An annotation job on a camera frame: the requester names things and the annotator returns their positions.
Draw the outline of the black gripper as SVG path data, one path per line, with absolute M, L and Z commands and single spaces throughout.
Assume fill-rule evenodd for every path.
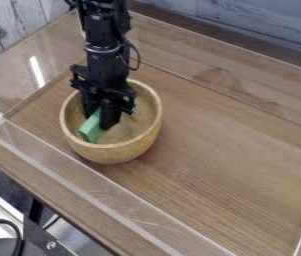
M 85 116 L 90 117 L 101 106 L 102 130 L 119 123 L 122 112 L 134 112 L 137 92 L 127 77 L 137 68 L 130 66 L 130 49 L 126 44 L 113 48 L 86 45 L 87 64 L 70 67 L 70 83 L 81 93 Z

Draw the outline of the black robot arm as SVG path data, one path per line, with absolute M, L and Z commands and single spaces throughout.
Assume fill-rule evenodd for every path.
M 131 115 L 137 91 L 129 84 L 130 71 L 139 68 L 130 63 L 130 50 L 138 53 L 126 34 L 131 17 L 126 0 L 74 0 L 85 33 L 86 64 L 73 64 L 71 87 L 81 93 L 83 113 L 99 112 L 99 128 L 110 129 L 122 114 Z

